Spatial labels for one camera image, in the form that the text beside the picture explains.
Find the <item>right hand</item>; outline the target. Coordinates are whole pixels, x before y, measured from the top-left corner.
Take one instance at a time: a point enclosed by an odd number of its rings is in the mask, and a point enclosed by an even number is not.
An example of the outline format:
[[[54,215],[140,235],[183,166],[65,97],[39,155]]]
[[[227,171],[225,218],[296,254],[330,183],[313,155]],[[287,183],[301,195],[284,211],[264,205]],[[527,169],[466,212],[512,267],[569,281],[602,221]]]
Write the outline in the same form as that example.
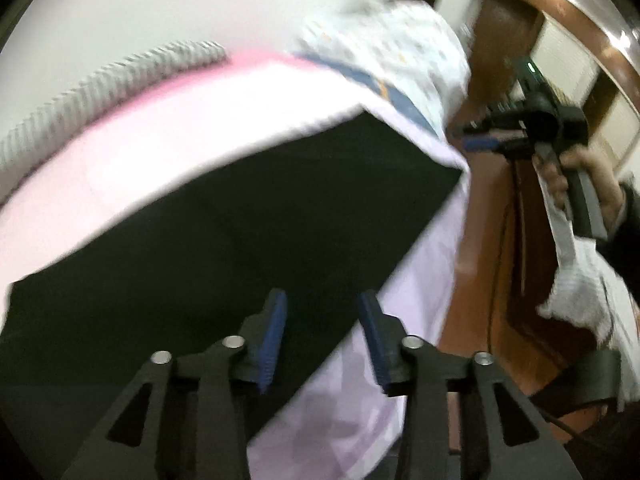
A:
[[[569,176],[582,177],[596,199],[604,226],[611,231],[626,204],[625,191],[616,180],[608,160],[599,152],[583,145],[565,151],[557,162],[551,157],[533,157],[538,176],[544,181],[553,203],[565,209],[570,196]]]

